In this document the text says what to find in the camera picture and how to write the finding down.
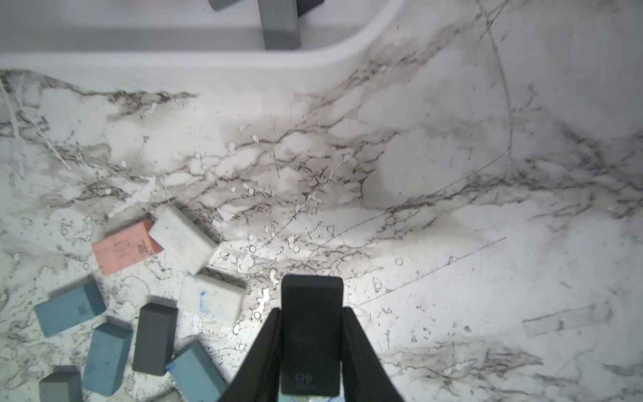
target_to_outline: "gray eraser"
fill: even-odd
[[[80,373],[55,372],[41,380],[41,402],[82,402]]]
[[[141,307],[136,330],[132,369],[153,376],[163,376],[174,351],[174,333],[178,310],[149,303]]]
[[[258,0],[266,50],[291,50],[302,45],[296,0]]]
[[[223,8],[226,8],[227,6],[231,6],[240,0],[208,0],[210,3],[210,7],[212,7],[212,10],[219,11],[222,10]]]

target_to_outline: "scratch on surface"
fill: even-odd
[[[112,219],[114,216],[116,216],[116,214],[123,212],[124,210],[128,209],[132,205],[136,205],[138,203],[146,203],[150,201],[150,198],[152,197],[152,193],[156,188],[156,176],[152,176],[151,178],[146,178],[146,179],[147,179],[146,185],[142,186],[139,190],[134,191],[132,195],[129,198],[127,198],[123,203],[112,208],[112,210],[107,214],[107,217],[109,219]]]
[[[490,18],[490,13],[487,12],[484,7],[482,7],[482,4],[480,0],[476,0],[478,3],[478,7],[480,8],[480,11],[486,15],[487,21],[487,29],[485,32],[480,36],[482,38],[485,33],[489,35],[489,39],[491,40],[491,47],[493,49],[493,53],[496,57],[496,61],[498,62],[498,69],[500,70],[500,78],[502,80],[502,87],[505,91],[505,102],[507,103],[507,117],[509,119],[509,141],[507,142],[507,153],[509,154],[509,160],[507,161],[507,164],[511,163],[511,151],[513,148],[513,139],[514,139],[514,119],[513,119],[513,110],[511,108],[511,99],[509,98],[509,87],[507,85],[507,77],[505,76],[505,69],[502,66],[502,59],[500,58],[500,51],[498,50],[498,45],[496,43],[496,39],[493,37],[493,33],[491,32],[491,25],[493,25],[494,21],[498,16],[500,15],[500,12],[505,8],[505,5],[508,3],[508,0],[505,0],[505,2],[501,5],[500,10],[498,13],[495,15],[495,17]]]
[[[11,101],[9,101],[9,96],[5,91],[5,82],[0,78],[0,89],[2,90],[2,96],[5,98],[6,107],[9,110],[9,119],[11,120],[11,126],[14,130],[14,137],[18,142],[24,147],[24,138],[20,135],[20,130],[18,129],[18,121],[15,118],[14,109],[11,107]],[[18,175],[24,178],[24,166],[22,163],[18,162]]]
[[[18,85],[18,89],[16,89],[15,92],[15,98],[18,101],[18,108],[20,109],[21,116],[32,126],[35,127],[36,132],[38,133],[38,136],[44,140],[45,146],[47,146],[47,149],[49,149],[54,156],[65,166],[65,169],[71,170],[71,167],[67,163],[66,160],[62,159],[62,156],[58,152],[58,150],[53,146],[49,138],[47,138],[44,133],[42,132],[41,128],[33,121],[30,115],[27,114],[27,112],[23,109],[23,79],[24,75],[20,76],[20,81]]]
[[[279,176],[279,167],[277,166],[277,156],[275,155],[274,149],[273,149],[273,158],[275,159],[275,169],[277,169],[277,178],[280,179],[281,176]]]
[[[339,164],[339,165],[337,165],[337,166],[335,166],[335,169],[333,169],[333,170],[332,170],[332,172],[331,172],[331,173],[330,173],[330,174],[329,174],[329,175],[328,175],[328,176],[327,176],[327,177],[326,177],[326,178],[325,178],[325,179],[324,179],[324,180],[323,180],[319,185],[316,185],[316,186],[311,190],[310,194],[308,194],[308,196],[306,197],[306,201],[304,201],[304,202],[303,202],[303,204],[297,204],[297,205],[295,205],[295,206],[294,206],[294,213],[295,213],[295,214],[299,213],[299,211],[301,211],[301,210],[302,210],[302,208],[303,208],[303,207],[305,207],[305,206],[306,206],[306,204],[307,204],[310,200],[315,200],[315,201],[317,201],[317,199],[316,199],[317,191],[321,190],[321,189],[326,185],[326,183],[328,183],[328,181],[332,179],[333,175],[335,175],[335,172],[337,172],[337,170],[338,170],[338,169],[339,169],[339,168],[340,168],[344,163],[346,163],[346,161],[351,160],[352,158],[353,158],[353,155],[352,155],[352,154],[344,154],[344,155],[342,155],[342,158],[341,158],[341,162],[340,162],[340,164]]]
[[[437,190],[437,191],[434,191],[433,193],[431,193],[431,194],[430,194],[430,196],[434,196],[435,194],[438,194],[439,192],[445,191],[447,188],[449,188],[449,187],[451,187],[451,186],[453,186],[453,185],[456,185],[457,183],[460,183],[461,181],[466,180],[466,179],[470,178],[471,176],[474,176],[475,174],[480,173],[481,171],[483,171],[484,169],[486,169],[488,166],[492,165],[495,161],[499,160],[499,159],[500,159],[500,158],[502,158],[503,156],[505,156],[505,154],[504,154],[504,153],[500,154],[500,155],[499,155],[497,158],[495,158],[493,161],[491,161],[491,162],[487,163],[486,165],[484,165],[483,167],[481,167],[481,168],[479,168],[479,169],[477,169],[477,170],[474,170],[472,173],[470,173],[470,174],[468,174],[468,175],[464,176],[463,178],[458,179],[458,180],[456,180],[456,181],[454,181],[454,182],[452,182],[452,183],[450,183],[450,184],[447,184],[446,186],[444,186],[444,187],[440,188],[440,189],[439,189],[439,190]],[[375,215],[375,216],[373,216],[373,217],[371,217],[371,218],[365,219],[364,221],[361,221],[360,223],[356,223],[356,224],[354,224],[353,226],[351,226],[351,227],[350,227],[350,228],[348,228],[348,229],[345,229],[345,230],[342,230],[341,232],[338,232],[336,235],[333,235],[330,239],[326,240],[325,242],[323,242],[323,243],[321,243],[319,246],[317,246],[317,248],[316,248],[316,249],[314,249],[314,250],[310,253],[310,255],[308,256],[308,259],[306,259],[306,264],[308,264],[308,262],[310,261],[311,257],[312,257],[312,256],[313,256],[313,255],[314,255],[314,254],[315,254],[315,253],[316,253],[320,248],[323,248],[326,244],[328,244],[329,242],[331,242],[332,240],[334,240],[334,239],[335,239],[335,238],[337,238],[338,236],[341,236],[341,235],[343,235],[344,233],[347,233],[347,232],[349,232],[349,231],[351,231],[351,230],[353,230],[353,229],[355,229],[355,228],[357,228],[357,227],[359,227],[359,226],[361,226],[361,225],[363,225],[363,224],[366,224],[366,223],[368,223],[368,222],[370,222],[370,221],[373,221],[374,219],[380,218],[380,217],[382,217],[382,216],[384,216],[384,215],[386,215],[386,214],[389,214],[389,213],[395,213],[395,212],[396,212],[396,211],[398,211],[399,209],[405,209],[405,208],[402,208],[402,207],[404,207],[404,205],[402,205],[402,206],[395,206],[395,207],[393,207],[393,208],[389,208],[388,210],[386,210],[386,211],[382,212],[381,214],[377,214],[377,215]]]
[[[589,325],[603,324],[612,317],[610,304],[607,302],[592,304],[574,310],[560,311],[558,313],[531,318],[523,321],[525,335],[533,336],[587,327]]]
[[[467,257],[470,257],[470,256],[472,256],[472,255],[476,254],[476,253],[479,253],[480,251],[482,251],[482,250],[484,250],[484,249],[487,249],[487,248],[489,248],[489,247],[491,247],[491,246],[494,246],[495,244],[498,244],[499,242],[501,242],[501,241],[505,240],[506,238],[507,238],[507,237],[502,237],[501,239],[498,239],[498,240],[495,240],[495,241],[493,241],[493,242],[487,243],[487,244],[485,244],[484,246],[482,246],[482,247],[480,247],[480,248],[477,248],[477,249],[475,249],[475,250],[473,250],[473,251],[471,251],[471,252],[469,252],[469,253],[467,253],[467,254],[465,254],[465,255],[461,255],[461,256],[459,256],[459,257],[451,256],[451,257],[449,257],[449,260],[447,261],[447,263],[445,263],[445,264],[443,264],[443,265],[441,265],[441,266],[439,266],[439,267],[437,267],[437,268],[434,268],[434,269],[432,269],[432,270],[431,270],[431,271],[429,271],[429,272],[425,272],[425,273],[423,273],[422,275],[419,275],[417,278],[415,278],[415,279],[413,279],[413,280],[409,280],[408,282],[405,282],[405,283],[401,284],[400,286],[397,286],[396,288],[387,289],[387,290],[386,290],[386,293],[383,293],[382,295],[375,296],[374,298],[370,298],[370,299],[366,300],[365,302],[362,302],[362,303],[358,304],[358,306],[363,306],[363,305],[364,305],[364,304],[366,304],[366,303],[370,303],[370,302],[372,302],[373,300],[377,300],[377,299],[378,299],[378,298],[380,298],[380,297],[383,297],[383,296],[389,295],[390,293],[393,293],[394,291],[397,291],[397,290],[400,290],[400,289],[402,289],[402,288],[405,288],[406,286],[408,286],[408,285],[412,284],[413,282],[417,282],[417,281],[418,281],[418,280],[420,280],[420,279],[426,278],[427,276],[429,276],[429,275],[431,275],[431,274],[434,274],[434,273],[438,272],[438,271],[439,271],[439,270],[441,270],[442,268],[446,268],[446,267],[448,267],[449,265],[451,265],[451,264],[453,264],[453,263],[455,263],[455,262],[458,262],[458,261],[460,261],[460,260],[463,260],[463,259],[465,259],[465,258],[467,258]]]
[[[165,187],[165,199],[167,200],[168,205],[170,204],[170,195],[167,192],[167,182],[165,181],[165,176],[163,175],[163,187]]]

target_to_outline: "black block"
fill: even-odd
[[[149,303],[138,317],[132,369],[154,376],[165,375],[172,359],[178,310]]]
[[[338,277],[284,276],[281,314],[284,394],[340,393],[343,290],[343,281]]]
[[[297,17],[301,17],[322,3],[323,0],[297,0]]]

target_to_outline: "white container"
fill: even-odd
[[[7,0],[0,68],[94,91],[315,92],[344,81],[404,0],[326,0],[300,19],[303,46],[264,50],[256,0]]]

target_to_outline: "white marble surface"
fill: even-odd
[[[177,346],[198,337],[228,379],[283,275],[316,273],[344,278],[407,401],[640,401],[641,21],[637,0],[409,0],[315,96],[3,73],[0,397],[35,401],[85,362],[105,317],[45,339],[33,306],[51,292],[93,275],[133,324],[149,295],[177,297],[163,254],[101,277],[91,252],[172,202],[247,284],[233,329],[179,315]],[[172,386],[125,376],[109,400]]]

